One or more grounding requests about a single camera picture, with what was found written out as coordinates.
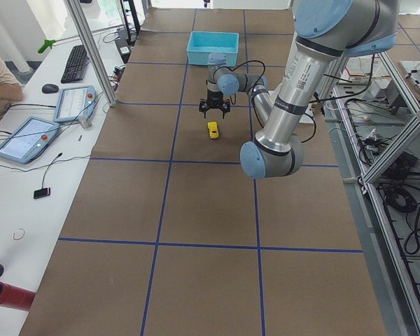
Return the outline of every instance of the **computer mouse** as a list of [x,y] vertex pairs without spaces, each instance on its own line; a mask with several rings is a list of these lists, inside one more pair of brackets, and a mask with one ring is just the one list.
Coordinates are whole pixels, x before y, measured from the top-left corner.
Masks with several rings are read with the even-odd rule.
[[58,91],[59,91],[59,86],[57,86],[56,84],[45,84],[42,87],[43,93],[55,93]]

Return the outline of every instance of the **blue-framed tablet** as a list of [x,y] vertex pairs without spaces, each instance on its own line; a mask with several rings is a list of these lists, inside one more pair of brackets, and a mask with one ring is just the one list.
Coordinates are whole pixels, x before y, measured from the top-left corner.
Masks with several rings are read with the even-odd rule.
[[0,145],[0,157],[27,164],[36,159],[56,138],[60,125],[29,117]]
[[53,121],[68,123],[78,121],[81,116],[90,117],[96,105],[96,92],[91,85],[61,89]]

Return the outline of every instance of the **light blue plastic basket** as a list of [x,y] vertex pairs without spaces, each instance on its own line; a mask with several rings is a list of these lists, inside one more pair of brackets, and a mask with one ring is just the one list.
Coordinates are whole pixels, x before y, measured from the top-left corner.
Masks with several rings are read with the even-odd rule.
[[188,61],[193,65],[207,65],[211,53],[223,53],[227,57],[227,66],[237,63],[238,33],[213,31],[192,31],[188,41]]

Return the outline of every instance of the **keyboard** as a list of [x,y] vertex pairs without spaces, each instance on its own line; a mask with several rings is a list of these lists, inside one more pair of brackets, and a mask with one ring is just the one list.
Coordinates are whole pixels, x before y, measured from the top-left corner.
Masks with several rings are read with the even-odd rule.
[[84,45],[75,45],[70,52],[70,56],[65,64],[64,74],[61,83],[79,82],[84,77],[86,62],[88,60],[87,51]]

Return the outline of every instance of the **white desk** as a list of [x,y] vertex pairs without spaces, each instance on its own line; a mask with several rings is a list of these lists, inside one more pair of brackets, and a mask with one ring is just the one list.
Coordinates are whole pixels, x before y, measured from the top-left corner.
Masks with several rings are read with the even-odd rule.
[[[102,42],[107,33],[109,31],[95,36],[96,41],[100,40],[99,51],[108,75],[111,75],[113,68],[123,62],[114,43]],[[60,83],[71,47],[76,44],[81,44],[78,38],[50,51],[25,85],[22,103],[56,105],[57,93],[41,92],[46,83],[57,84],[59,88],[93,85],[97,94],[102,91],[91,64],[87,66],[82,83]],[[70,126],[30,164],[15,164],[1,158],[0,164],[31,169],[48,165],[58,153],[62,153],[58,160],[89,155],[104,123],[107,106],[106,98],[102,97],[95,108],[90,129],[83,129],[79,124]],[[29,116],[53,120],[53,113],[54,109],[49,108],[16,106],[0,122],[0,130],[12,132]],[[54,164],[44,183],[51,187],[52,194],[38,200],[33,199],[33,191],[41,187],[46,168],[23,173],[0,167],[0,263],[5,269],[0,281],[37,291],[87,163],[88,159],[79,159]],[[0,336],[18,335],[26,317],[25,311],[0,307]]]

